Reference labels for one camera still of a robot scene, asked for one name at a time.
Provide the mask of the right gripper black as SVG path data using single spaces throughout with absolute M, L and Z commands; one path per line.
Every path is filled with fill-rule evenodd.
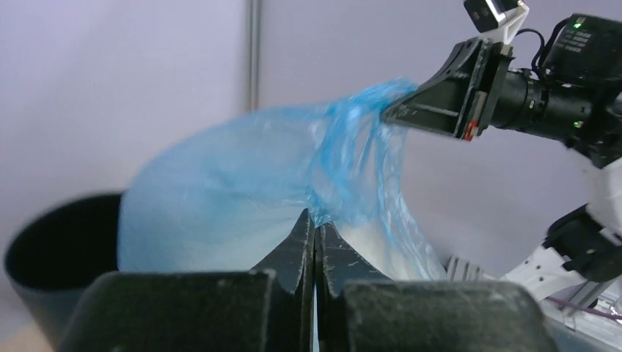
M 471 141 L 490 125 L 513 47 L 473 37 L 456 44 L 417 92 L 391 103 L 381 119 L 420 131 Z

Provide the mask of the blue plastic trash bag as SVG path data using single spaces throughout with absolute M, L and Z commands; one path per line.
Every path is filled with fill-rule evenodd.
M 380 119 L 415 88 L 397 79 L 332 101 L 254 111 L 171 146 L 122 196 L 118 267 L 246 270 L 307 210 L 388 277 L 444 279 L 400 191 L 407 130 Z

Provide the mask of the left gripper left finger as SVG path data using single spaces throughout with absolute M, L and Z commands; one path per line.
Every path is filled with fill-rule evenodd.
M 310 351 L 315 225 L 249 271 L 112 273 L 82 296 L 61 351 Z

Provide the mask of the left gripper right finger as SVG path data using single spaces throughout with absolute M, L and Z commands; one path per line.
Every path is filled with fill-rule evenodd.
M 396 282 L 318 229 L 322 351 L 556 351 L 543 313 L 508 282 Z

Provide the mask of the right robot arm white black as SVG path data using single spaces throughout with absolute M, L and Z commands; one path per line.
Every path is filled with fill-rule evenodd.
M 544 241 L 504 278 L 543 300 L 621 275 L 621 23 L 576 13 L 560 21 L 528 69 L 513 70 L 518 7 L 454 46 L 415 92 L 392 103 L 385 122 L 469 141 L 488 127 L 561 142 L 593 187 L 591 200 L 551 225 Z

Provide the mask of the dark round trash bin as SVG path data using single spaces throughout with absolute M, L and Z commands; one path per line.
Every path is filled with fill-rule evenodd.
M 66 202 L 24 227 L 5 252 L 10 284 L 53 349 L 86 288 L 118 269 L 120 201 L 108 193 Z

